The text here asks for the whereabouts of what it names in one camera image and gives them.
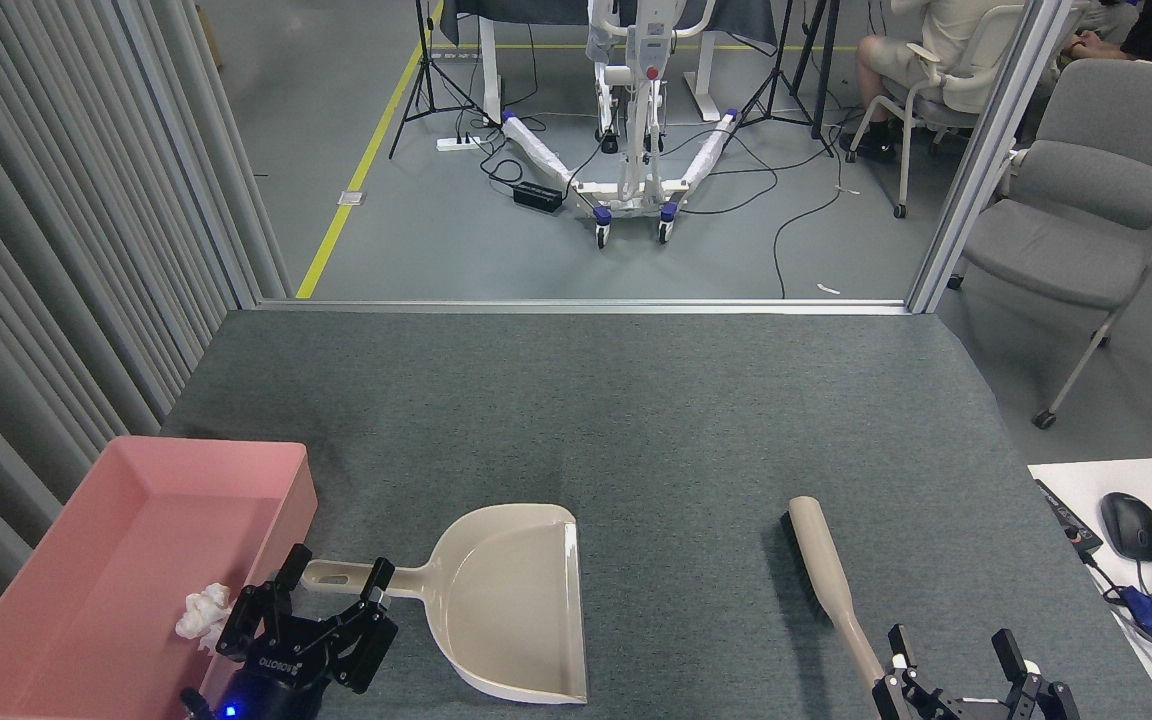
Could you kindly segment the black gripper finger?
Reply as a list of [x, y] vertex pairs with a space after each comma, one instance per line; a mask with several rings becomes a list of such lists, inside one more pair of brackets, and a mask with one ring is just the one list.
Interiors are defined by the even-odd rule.
[[312, 551], [305, 544], [293, 544], [287, 559], [275, 577], [262, 585], [247, 585], [238, 592], [227, 624], [217, 642], [220, 655], [232, 661], [244, 661], [257, 641], [257, 629], [264, 628], [270, 646], [285, 641], [283, 619], [291, 617], [291, 592], [297, 588], [312, 559]]
[[1061, 682], [1047, 682], [1041, 670], [1030, 667], [1010, 629], [996, 630], [992, 635], [992, 646], [1005, 679], [1011, 683], [1002, 702], [1005, 715], [1001, 719], [1033, 719], [1036, 712], [1041, 712], [1043, 719], [1079, 719], [1071, 688]]
[[387, 591], [396, 566], [378, 559], [361, 591], [361, 600], [326, 620], [326, 675], [364, 694], [396, 638], [397, 624], [387, 616]]
[[879, 719], [946, 719], [940, 689], [929, 691], [916, 675], [914, 647], [905, 626], [890, 626], [892, 667], [873, 687], [873, 702]]

